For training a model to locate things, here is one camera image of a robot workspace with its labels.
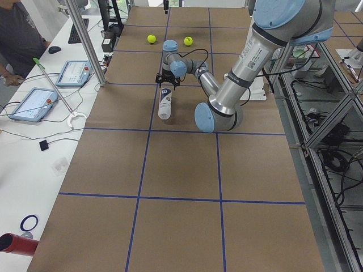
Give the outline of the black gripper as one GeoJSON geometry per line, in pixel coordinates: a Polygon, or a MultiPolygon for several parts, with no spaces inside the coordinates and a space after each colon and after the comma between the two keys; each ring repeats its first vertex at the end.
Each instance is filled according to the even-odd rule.
{"type": "Polygon", "coordinates": [[[167,71],[167,72],[163,72],[163,73],[157,73],[156,77],[155,77],[155,82],[156,84],[159,86],[159,88],[161,88],[161,84],[164,82],[168,82],[173,84],[174,89],[176,89],[177,87],[180,86],[180,80],[179,79],[175,79],[175,76],[172,72],[167,71]]]}

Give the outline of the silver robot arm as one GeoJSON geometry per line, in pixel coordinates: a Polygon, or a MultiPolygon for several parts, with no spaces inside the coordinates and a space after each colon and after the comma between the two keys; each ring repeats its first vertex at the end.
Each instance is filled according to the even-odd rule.
{"type": "Polygon", "coordinates": [[[207,133],[233,130],[242,122],[240,98],[274,51],[328,40],[334,11],[335,1],[256,1],[252,35],[222,84],[203,61],[182,57],[174,40],[163,43],[162,72],[155,81],[178,86],[181,77],[193,74],[208,96],[195,108],[196,126],[207,133]]]}

